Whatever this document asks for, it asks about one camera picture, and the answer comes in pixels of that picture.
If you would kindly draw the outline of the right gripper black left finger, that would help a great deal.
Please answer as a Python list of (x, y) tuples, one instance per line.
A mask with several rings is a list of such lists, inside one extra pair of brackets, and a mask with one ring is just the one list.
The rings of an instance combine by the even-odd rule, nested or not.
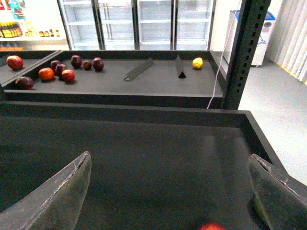
[(2, 230), (72, 230), (87, 194), (91, 155), (84, 152), (0, 214)]

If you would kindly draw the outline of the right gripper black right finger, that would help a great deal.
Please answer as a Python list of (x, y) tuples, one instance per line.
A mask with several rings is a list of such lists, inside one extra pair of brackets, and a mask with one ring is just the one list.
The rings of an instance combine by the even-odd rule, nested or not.
[(271, 230), (307, 228), (307, 186), (256, 154), (248, 159), (254, 193)]

